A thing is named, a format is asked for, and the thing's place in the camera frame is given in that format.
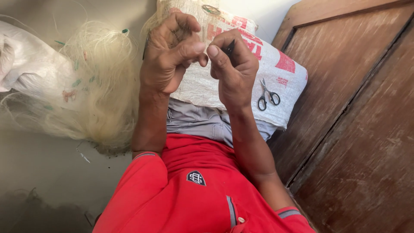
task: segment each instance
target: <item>hand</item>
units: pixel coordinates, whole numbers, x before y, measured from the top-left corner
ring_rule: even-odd
[[[229,58],[220,48],[235,40]],[[216,36],[207,48],[211,60],[211,76],[219,80],[220,101],[229,112],[248,108],[251,110],[252,89],[259,61],[243,42],[240,32],[233,29]]]
[[[174,33],[179,30],[186,31],[182,38]],[[200,30],[194,16],[173,13],[150,31],[140,72],[141,90],[169,95],[177,90],[192,62],[198,61],[202,67],[207,65],[205,45],[196,34]]]

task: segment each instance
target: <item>fingernail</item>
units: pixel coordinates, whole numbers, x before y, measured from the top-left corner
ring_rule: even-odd
[[[204,45],[203,42],[197,42],[194,44],[194,51],[197,53],[202,52],[204,51],[205,47],[206,46]]]
[[[217,54],[219,54],[219,50],[216,46],[212,45],[207,48],[207,54],[209,54],[212,57],[215,57],[217,56]]]

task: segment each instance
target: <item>person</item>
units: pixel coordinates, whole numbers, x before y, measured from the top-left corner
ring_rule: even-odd
[[[170,48],[183,25],[190,35]],[[193,16],[173,13],[150,32],[133,160],[93,232],[314,232],[277,175],[264,140],[275,128],[253,117],[258,60],[236,29],[217,35],[206,55],[200,30]],[[220,48],[233,40],[228,57]],[[208,60],[227,111],[170,99],[190,64]]]

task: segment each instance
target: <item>concrete floor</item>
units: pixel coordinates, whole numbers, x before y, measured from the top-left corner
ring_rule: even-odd
[[[222,0],[221,6],[255,20],[259,25],[256,35],[270,43],[287,10],[299,0],[266,1],[256,0],[252,5],[248,0]],[[0,1],[0,14],[27,24],[49,44],[66,38],[86,18],[128,28],[138,38],[155,10],[155,0]],[[1,20],[24,28],[13,20]],[[105,208],[131,156],[108,158],[83,142],[79,151],[89,158],[88,163],[76,151],[79,143],[0,131],[0,232],[92,231],[93,219]]]

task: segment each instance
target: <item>wooden door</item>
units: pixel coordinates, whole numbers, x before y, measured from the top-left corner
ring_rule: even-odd
[[[307,68],[276,167],[321,233],[414,229],[414,1],[302,0],[273,45]]]

